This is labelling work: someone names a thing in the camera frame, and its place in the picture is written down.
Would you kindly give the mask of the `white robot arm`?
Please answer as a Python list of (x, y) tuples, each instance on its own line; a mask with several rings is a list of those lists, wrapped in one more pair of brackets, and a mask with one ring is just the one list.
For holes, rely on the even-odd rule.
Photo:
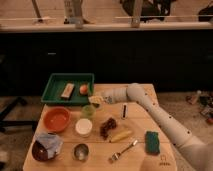
[(206, 144), (201, 141), (162, 107), (155, 104), (142, 85), (131, 83), (99, 91), (90, 95), (89, 101), (93, 102), (94, 98), (108, 104), (135, 102), (142, 106), (196, 171), (213, 171), (213, 142)]

